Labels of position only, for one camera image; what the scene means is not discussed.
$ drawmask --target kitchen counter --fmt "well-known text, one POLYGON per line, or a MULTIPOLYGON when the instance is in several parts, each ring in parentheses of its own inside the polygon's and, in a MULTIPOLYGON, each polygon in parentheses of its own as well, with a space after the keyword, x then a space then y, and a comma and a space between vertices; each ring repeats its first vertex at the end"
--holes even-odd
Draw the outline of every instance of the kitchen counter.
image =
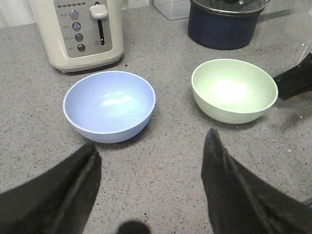
POLYGON ((122 11, 124 55, 99 69, 63 74, 48 61, 36 24, 0 29, 0 192, 39 176, 88 140, 66 120, 68 89, 89 74, 122 70, 154 87, 155 112, 144 130, 117 144, 96 143, 102 181, 85 234, 112 234, 128 219, 153 233, 211 233, 200 179, 203 143, 215 128, 229 153, 278 190, 312 196, 312 92, 280 99, 259 119, 220 123, 196 105, 191 74, 201 63, 240 59, 272 77, 312 51, 311 0, 274 0, 253 39, 238 50, 203 47, 187 35, 188 19, 156 8, 122 11))

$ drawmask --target bowl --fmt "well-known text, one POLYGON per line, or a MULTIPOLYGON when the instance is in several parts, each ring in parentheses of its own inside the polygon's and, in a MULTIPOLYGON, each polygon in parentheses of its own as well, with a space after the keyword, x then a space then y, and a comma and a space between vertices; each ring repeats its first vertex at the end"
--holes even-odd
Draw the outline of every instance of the bowl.
POLYGON ((215 59, 192 74, 193 96, 213 119, 240 124, 262 116, 276 101, 273 78, 261 68, 236 59, 215 59))
POLYGON ((63 111, 84 137, 117 143, 134 137, 147 125, 155 103, 155 92, 142 77, 106 71, 74 84, 64 98, 63 111))

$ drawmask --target glass lid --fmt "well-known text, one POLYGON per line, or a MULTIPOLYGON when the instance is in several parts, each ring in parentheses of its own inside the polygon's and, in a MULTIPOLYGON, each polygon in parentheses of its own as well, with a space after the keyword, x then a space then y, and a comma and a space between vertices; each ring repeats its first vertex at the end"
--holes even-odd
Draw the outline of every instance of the glass lid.
POLYGON ((269 0, 191 0, 201 8, 230 15, 243 15, 264 9, 269 0))

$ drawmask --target toaster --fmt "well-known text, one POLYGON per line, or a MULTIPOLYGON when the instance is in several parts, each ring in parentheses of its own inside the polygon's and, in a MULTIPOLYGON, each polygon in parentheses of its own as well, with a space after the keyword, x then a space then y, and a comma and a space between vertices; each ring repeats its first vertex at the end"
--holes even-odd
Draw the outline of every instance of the toaster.
POLYGON ((123 53, 118 0, 30 0, 50 63, 63 73, 105 66, 123 53))

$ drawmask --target toaster control panel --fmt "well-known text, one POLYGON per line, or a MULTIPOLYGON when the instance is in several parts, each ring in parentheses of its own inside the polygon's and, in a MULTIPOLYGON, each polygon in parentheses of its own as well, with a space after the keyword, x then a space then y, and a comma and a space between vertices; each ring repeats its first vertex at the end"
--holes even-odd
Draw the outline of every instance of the toaster control panel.
POLYGON ((54 0, 54 7, 69 57, 112 50, 107 0, 54 0))

